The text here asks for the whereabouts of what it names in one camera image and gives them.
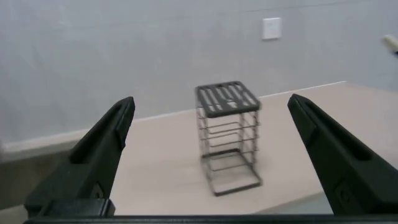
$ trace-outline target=table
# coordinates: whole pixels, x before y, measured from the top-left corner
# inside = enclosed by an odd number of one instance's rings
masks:
[[[398,93],[350,83],[295,92],[398,167]],[[291,94],[260,99],[263,186],[222,197],[213,196],[200,168],[195,110],[133,121],[111,193],[116,214],[247,214],[323,192],[287,108]]]

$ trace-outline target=light switch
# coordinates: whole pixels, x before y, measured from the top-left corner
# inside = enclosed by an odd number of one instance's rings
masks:
[[[282,35],[282,19],[268,18],[262,20],[262,39],[278,39]]]

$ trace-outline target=gray wall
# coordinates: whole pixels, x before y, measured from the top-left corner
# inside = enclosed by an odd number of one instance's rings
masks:
[[[398,90],[398,0],[0,0],[0,139],[89,128],[119,99],[136,118],[193,108],[193,88],[256,95],[341,80]],[[282,38],[261,41],[261,19]]]

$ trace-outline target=rack top plate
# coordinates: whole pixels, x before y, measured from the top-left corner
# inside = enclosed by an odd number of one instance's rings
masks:
[[[202,85],[195,92],[208,118],[257,111],[261,106],[239,81]]]

